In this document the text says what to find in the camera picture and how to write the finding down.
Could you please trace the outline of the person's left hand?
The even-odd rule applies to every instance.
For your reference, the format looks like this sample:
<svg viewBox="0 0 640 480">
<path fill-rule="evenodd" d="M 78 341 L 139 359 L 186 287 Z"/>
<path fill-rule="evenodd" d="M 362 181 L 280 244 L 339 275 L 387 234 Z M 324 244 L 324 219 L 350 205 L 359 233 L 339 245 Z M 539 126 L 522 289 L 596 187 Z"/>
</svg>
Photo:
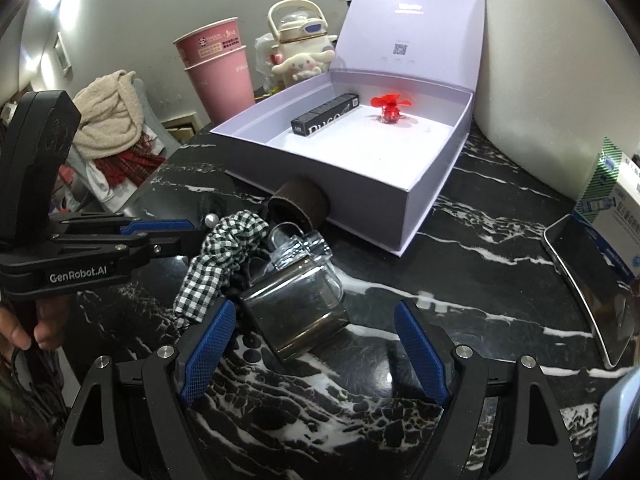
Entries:
<svg viewBox="0 0 640 480">
<path fill-rule="evenodd" d="M 65 339 L 71 296 L 38 299 L 0 308 L 1 354 L 9 359 L 14 350 L 56 350 Z"/>
</svg>

